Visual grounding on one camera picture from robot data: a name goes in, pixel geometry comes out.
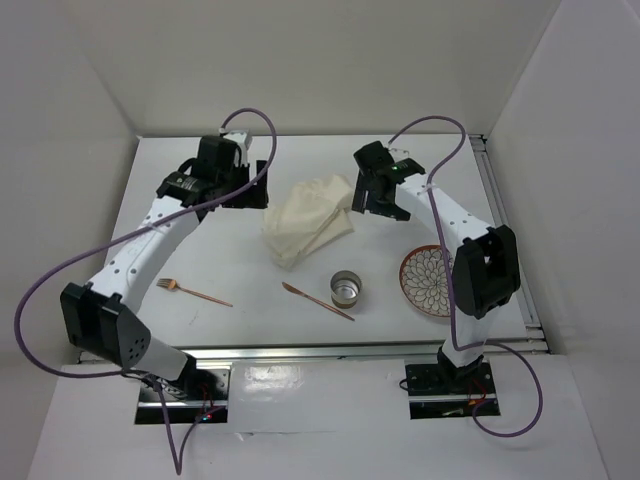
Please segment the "floral patterned plate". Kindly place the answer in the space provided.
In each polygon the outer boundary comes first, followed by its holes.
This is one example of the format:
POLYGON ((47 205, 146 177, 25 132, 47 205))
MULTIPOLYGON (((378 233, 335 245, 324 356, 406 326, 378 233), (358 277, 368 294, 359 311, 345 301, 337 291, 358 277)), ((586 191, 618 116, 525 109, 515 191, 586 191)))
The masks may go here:
POLYGON ((450 316, 444 260, 439 245, 412 250, 399 268, 399 283, 408 302, 420 312, 437 318, 450 316))

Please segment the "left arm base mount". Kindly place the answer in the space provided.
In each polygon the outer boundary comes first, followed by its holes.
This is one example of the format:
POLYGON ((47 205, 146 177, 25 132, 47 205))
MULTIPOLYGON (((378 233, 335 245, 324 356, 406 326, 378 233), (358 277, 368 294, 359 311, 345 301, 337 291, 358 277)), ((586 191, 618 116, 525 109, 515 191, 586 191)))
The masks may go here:
MULTIPOLYGON (((228 421, 228 397, 231 383, 231 364, 207 362, 203 369, 215 377, 215 386, 197 387, 195 395, 184 396, 177 390, 163 385, 163 394, 172 425, 191 424, 196 418, 202 424, 225 424, 228 421)), ((139 389, 134 423, 136 425, 160 425, 164 423, 158 393, 147 384, 139 389)))

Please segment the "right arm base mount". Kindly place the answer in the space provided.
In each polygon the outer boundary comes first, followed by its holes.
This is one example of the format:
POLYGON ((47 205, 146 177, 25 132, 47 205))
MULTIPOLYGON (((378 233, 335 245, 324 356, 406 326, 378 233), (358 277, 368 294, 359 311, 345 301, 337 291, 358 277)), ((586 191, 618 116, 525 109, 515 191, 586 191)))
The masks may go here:
POLYGON ((483 362, 470 377, 451 385, 439 375, 436 364, 408 364, 398 382, 408 395, 412 420, 499 416, 500 407, 491 366, 483 362))

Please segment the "silver metal cup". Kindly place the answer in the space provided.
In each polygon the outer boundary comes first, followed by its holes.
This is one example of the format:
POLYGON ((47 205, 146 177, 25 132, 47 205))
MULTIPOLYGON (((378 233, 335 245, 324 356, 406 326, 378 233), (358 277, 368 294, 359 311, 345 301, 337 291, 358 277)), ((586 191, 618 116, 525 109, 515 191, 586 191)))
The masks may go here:
POLYGON ((336 272, 330 279, 331 299, 341 309, 350 309, 358 301, 362 290, 360 277, 349 270, 336 272))

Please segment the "copper fork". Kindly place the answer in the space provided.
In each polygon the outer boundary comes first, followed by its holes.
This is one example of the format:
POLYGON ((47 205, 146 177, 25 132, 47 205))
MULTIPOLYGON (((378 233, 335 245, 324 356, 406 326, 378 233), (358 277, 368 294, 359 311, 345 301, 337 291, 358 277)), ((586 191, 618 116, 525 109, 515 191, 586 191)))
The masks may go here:
POLYGON ((217 299, 215 297, 212 297, 212 296, 197 292, 195 290, 185 288, 182 285, 180 285, 178 283, 178 281, 175 280, 175 279, 160 278, 160 279, 157 280, 156 286, 159 287, 159 288, 165 289, 167 291, 183 292, 185 294, 188 294, 188 295, 191 295, 191 296, 194 296, 194 297, 197 297, 197 298, 209 301, 209 302, 213 302, 213 303, 216 303, 216 304, 219 304, 219 305, 223 305, 223 306, 226 306, 226 307, 230 307, 230 308, 233 307, 233 305, 231 303, 226 302, 224 300, 220 300, 220 299, 217 299))

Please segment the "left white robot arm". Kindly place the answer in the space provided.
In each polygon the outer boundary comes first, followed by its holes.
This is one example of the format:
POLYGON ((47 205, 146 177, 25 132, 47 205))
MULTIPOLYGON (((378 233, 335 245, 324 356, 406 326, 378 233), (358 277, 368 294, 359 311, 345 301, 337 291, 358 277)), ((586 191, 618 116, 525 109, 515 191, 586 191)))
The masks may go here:
POLYGON ((267 206, 267 180, 249 181, 251 141, 243 130, 202 137, 196 156, 162 181, 136 237, 84 285, 64 288, 61 308, 73 346, 125 371, 150 374, 176 399, 215 390, 212 373, 199 369, 193 356, 155 338, 137 313, 165 263, 213 211, 212 201, 225 208, 267 206))

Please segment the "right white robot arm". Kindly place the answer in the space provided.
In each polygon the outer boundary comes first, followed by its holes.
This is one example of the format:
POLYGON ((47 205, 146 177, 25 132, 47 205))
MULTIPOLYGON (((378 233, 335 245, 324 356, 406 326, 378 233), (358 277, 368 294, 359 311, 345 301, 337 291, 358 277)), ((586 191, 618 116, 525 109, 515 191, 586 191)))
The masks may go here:
POLYGON ((450 333, 437 354, 436 379, 448 392, 475 377, 498 310, 520 289, 516 237, 463 208, 415 160, 395 160, 379 141, 354 153, 359 173, 352 209, 417 219, 437 235, 444 262, 450 333))

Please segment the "cream cloth napkin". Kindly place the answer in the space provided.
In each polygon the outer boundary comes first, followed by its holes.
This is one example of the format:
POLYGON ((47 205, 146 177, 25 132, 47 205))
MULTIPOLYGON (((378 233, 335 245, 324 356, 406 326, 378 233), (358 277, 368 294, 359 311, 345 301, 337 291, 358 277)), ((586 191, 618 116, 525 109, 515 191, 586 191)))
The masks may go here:
POLYGON ((262 238, 272 261, 290 270, 316 250, 354 231, 354 188, 343 175, 299 182, 263 216, 262 238))

